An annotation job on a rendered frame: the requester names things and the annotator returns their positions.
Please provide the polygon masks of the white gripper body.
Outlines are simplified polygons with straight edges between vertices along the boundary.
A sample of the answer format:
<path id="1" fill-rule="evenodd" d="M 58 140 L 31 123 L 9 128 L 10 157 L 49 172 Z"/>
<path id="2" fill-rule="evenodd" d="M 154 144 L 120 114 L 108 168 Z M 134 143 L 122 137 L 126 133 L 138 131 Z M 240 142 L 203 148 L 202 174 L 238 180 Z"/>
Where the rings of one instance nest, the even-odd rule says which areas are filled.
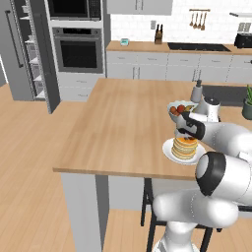
<path id="1" fill-rule="evenodd" d="M 194 124 L 189 112 L 183 112 L 177 117 L 174 133 L 177 138 L 189 138 L 193 136 Z"/>

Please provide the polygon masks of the pancake stack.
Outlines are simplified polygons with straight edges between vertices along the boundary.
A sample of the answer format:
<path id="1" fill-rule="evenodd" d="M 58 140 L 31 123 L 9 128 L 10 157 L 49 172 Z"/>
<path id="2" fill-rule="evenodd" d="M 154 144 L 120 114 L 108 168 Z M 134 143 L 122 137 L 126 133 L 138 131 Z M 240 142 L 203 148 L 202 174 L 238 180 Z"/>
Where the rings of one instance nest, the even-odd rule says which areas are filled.
<path id="1" fill-rule="evenodd" d="M 191 159 L 196 154 L 196 139 L 174 138 L 171 152 L 180 159 Z"/>

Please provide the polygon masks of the grey island counter base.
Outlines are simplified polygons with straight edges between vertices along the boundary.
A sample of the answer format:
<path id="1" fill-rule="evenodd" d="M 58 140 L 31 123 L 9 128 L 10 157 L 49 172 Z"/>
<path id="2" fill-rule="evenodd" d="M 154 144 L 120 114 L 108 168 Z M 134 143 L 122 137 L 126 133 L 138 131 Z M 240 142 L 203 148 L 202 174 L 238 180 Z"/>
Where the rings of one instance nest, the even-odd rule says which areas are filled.
<path id="1" fill-rule="evenodd" d="M 141 177 L 62 173 L 61 181 L 76 252 L 101 252 L 109 208 L 140 211 Z"/>

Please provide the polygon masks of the grey fridge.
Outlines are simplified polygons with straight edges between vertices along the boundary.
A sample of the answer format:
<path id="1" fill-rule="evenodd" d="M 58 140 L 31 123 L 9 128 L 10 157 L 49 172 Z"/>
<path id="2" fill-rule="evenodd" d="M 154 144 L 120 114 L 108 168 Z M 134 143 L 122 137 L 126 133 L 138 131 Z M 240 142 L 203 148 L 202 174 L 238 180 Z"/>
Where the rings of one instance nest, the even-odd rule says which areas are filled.
<path id="1" fill-rule="evenodd" d="M 44 0 L 10 0 L 33 100 L 52 113 L 60 103 Z"/>

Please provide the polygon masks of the white plate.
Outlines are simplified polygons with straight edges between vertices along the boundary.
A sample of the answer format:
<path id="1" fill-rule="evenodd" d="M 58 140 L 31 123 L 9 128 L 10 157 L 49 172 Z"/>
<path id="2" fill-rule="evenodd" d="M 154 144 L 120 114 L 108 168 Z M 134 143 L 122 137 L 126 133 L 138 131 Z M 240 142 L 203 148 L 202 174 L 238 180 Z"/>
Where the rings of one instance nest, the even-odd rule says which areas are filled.
<path id="1" fill-rule="evenodd" d="M 162 145 L 162 151 L 164 153 L 164 155 L 169 158 L 170 160 L 174 161 L 174 162 L 177 162 L 177 163 L 180 163 L 180 164 L 185 164 L 185 165 L 193 165 L 193 164 L 196 164 L 200 157 L 206 152 L 205 148 L 199 144 L 196 148 L 196 154 L 194 154 L 194 156 L 190 159 L 181 159 L 181 158 L 178 158 L 176 157 L 171 149 L 172 149 L 172 146 L 173 146 L 173 140 L 172 139 L 168 139 L 166 140 L 163 145 Z"/>

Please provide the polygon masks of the grey tap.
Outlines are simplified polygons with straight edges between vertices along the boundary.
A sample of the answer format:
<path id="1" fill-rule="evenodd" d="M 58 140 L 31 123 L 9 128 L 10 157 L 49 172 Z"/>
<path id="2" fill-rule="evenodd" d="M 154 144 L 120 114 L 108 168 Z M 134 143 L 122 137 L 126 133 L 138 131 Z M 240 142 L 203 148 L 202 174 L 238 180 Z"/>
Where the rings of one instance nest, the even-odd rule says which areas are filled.
<path id="1" fill-rule="evenodd" d="M 191 100 L 195 103 L 199 103 L 202 97 L 202 91 L 202 81 L 198 80 L 196 86 L 193 88 L 193 91 L 191 93 Z"/>

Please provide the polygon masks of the dark sink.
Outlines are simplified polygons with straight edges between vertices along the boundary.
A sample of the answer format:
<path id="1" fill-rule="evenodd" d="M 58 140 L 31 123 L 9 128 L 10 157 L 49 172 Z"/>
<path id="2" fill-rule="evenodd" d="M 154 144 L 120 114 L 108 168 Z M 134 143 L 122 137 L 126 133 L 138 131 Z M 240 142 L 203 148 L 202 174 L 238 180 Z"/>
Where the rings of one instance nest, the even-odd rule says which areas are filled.
<path id="1" fill-rule="evenodd" d="M 247 88 L 203 85 L 203 95 L 216 98 L 221 106 L 242 107 L 243 100 L 247 96 Z"/>

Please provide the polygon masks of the grey base cupboards run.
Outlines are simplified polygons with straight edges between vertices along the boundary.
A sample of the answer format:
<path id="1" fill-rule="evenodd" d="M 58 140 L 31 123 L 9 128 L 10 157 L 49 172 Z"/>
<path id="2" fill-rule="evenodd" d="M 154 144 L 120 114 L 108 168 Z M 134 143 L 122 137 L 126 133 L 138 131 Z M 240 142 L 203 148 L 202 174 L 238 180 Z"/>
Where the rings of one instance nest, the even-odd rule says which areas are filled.
<path id="1" fill-rule="evenodd" d="M 252 84 L 252 56 L 107 51 L 107 77 Z"/>

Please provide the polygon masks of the green plant in dark pot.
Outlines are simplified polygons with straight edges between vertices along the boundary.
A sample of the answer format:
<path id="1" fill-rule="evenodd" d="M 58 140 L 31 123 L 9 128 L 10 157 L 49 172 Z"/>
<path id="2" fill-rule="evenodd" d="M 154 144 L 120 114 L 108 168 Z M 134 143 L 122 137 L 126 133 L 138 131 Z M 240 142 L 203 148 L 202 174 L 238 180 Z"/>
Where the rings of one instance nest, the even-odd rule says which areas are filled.
<path id="1" fill-rule="evenodd" d="M 247 87 L 247 95 L 243 100 L 242 116 L 247 120 L 252 120 L 252 89 Z"/>

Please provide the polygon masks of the black hob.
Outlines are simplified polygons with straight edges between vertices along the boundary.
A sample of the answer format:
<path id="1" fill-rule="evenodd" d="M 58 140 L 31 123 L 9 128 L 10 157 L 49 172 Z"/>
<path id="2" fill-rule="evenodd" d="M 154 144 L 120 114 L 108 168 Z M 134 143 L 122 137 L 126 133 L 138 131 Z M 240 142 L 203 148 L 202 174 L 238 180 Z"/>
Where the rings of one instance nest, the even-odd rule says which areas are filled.
<path id="1" fill-rule="evenodd" d="M 167 45 L 170 50 L 229 52 L 229 49 L 224 45 L 215 43 L 169 42 Z"/>

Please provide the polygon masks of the black stool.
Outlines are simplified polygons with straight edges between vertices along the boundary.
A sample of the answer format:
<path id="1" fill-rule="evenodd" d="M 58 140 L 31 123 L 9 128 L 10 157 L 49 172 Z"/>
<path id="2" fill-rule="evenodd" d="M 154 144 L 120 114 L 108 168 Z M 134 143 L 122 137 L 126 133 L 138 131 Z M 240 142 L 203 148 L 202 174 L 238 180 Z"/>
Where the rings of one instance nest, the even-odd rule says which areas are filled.
<path id="1" fill-rule="evenodd" d="M 142 201 L 142 211 L 141 211 L 141 226 L 145 225 L 145 216 L 147 205 L 152 206 L 154 197 L 161 193 L 166 193 L 168 191 L 174 191 L 175 188 L 172 187 L 171 183 L 167 179 L 154 179 L 154 178 L 145 178 L 144 179 L 144 193 Z M 159 220 L 154 211 L 151 211 L 151 222 L 149 228 L 149 236 L 146 252 L 152 252 L 154 237 L 156 232 L 156 226 L 166 226 L 166 222 Z M 201 228 L 205 231 L 203 241 L 199 252 L 207 252 L 213 229 L 211 227 L 206 227 L 198 224 L 197 228 Z"/>

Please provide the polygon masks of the wooden knife block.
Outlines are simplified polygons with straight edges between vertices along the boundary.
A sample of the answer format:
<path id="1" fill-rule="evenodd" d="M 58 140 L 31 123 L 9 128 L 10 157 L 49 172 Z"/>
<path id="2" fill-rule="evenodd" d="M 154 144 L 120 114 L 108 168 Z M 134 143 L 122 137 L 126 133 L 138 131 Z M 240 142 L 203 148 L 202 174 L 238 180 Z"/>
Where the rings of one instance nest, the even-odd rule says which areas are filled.
<path id="1" fill-rule="evenodd" d="M 162 25 L 157 25 L 155 44 L 162 44 Z"/>

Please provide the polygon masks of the black toaster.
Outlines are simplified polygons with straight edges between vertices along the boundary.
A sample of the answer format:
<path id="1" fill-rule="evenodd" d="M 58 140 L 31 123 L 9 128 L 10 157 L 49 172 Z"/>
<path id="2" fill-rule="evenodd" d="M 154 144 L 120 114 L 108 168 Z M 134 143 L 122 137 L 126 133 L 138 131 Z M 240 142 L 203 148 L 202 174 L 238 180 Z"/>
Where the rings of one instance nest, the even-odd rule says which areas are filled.
<path id="1" fill-rule="evenodd" d="M 238 33 L 234 45 L 237 48 L 252 48 L 252 33 Z"/>

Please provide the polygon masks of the steel built-in oven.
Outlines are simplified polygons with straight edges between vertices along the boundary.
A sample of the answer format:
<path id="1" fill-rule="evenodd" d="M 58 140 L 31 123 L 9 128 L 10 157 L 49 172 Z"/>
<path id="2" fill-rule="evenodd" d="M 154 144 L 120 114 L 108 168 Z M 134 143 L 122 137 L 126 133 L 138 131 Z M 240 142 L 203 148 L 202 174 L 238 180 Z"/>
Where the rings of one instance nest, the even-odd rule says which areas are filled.
<path id="1" fill-rule="evenodd" d="M 60 72 L 101 74 L 101 29 L 53 28 Z"/>

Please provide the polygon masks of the grey wall cupboards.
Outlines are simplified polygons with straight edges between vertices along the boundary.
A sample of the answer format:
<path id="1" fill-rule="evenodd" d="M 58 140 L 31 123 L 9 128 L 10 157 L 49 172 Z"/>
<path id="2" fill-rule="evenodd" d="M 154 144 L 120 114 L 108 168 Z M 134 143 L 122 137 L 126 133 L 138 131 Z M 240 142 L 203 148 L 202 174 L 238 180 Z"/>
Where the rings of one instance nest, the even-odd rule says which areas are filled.
<path id="1" fill-rule="evenodd" d="M 170 16 L 173 0 L 107 0 L 108 14 Z"/>

